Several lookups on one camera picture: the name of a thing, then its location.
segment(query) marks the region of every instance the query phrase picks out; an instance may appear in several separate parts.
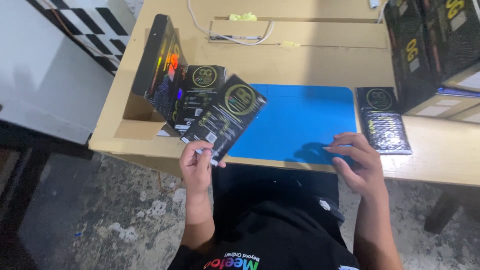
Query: printed logo on shirt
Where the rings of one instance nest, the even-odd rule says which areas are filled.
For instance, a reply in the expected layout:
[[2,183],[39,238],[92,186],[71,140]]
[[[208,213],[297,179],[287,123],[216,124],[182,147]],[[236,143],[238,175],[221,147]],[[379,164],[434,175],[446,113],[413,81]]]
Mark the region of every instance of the printed logo on shirt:
[[358,268],[340,265],[338,270],[358,270]]
[[260,258],[250,254],[242,254],[237,252],[227,252],[223,259],[214,259],[204,265],[207,267],[222,269],[224,267],[242,267],[242,270],[257,270]]

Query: stack of packages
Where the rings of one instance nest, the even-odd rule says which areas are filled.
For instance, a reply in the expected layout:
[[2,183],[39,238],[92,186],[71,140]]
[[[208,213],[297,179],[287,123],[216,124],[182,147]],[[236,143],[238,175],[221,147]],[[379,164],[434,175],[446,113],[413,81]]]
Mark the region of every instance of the stack of packages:
[[390,0],[400,112],[480,123],[479,0]]
[[147,99],[175,129],[168,135],[185,143],[214,143],[211,163],[216,165],[267,99],[236,75],[226,80],[224,67],[188,65],[175,30],[167,15],[155,17],[132,93]]

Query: person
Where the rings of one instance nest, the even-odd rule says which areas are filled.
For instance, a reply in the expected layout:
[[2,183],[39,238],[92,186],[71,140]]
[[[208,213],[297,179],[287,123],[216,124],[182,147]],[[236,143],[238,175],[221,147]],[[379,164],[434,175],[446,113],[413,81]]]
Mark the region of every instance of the person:
[[[208,150],[212,147],[205,141],[190,142],[180,157],[185,230],[169,270],[403,269],[393,240],[380,155],[362,134],[337,134],[324,147],[355,161],[350,167],[342,158],[332,159],[335,171],[361,195],[353,254],[340,234],[343,216],[335,174],[226,167],[223,161],[212,169]],[[195,150],[201,148],[199,155]],[[213,215],[207,192],[212,172]]]

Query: black and white checkered wall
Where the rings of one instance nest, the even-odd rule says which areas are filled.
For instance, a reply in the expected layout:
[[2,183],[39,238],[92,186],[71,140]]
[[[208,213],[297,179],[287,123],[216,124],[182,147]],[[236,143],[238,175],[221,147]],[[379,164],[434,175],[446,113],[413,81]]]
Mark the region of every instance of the black and white checkered wall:
[[82,46],[74,39],[73,41],[90,52],[89,54],[107,71],[112,74],[117,72],[135,25],[135,17],[124,0],[27,1],[65,32],[51,10],[53,7],[73,35],[103,55]]

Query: black product package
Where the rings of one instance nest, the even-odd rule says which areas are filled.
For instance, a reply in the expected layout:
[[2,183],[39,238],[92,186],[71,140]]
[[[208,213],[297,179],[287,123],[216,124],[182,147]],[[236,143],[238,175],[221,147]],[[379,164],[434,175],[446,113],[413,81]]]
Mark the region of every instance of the black product package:
[[412,153],[402,117],[396,113],[393,87],[357,88],[362,131],[373,149],[380,154]]
[[183,135],[225,84],[227,70],[221,66],[190,65],[178,93],[181,96],[175,130]]
[[132,93],[147,99],[171,127],[175,125],[175,101],[186,68],[170,17],[157,14],[133,80]]
[[266,102],[252,86],[232,75],[180,140],[214,143],[210,163],[217,165]]

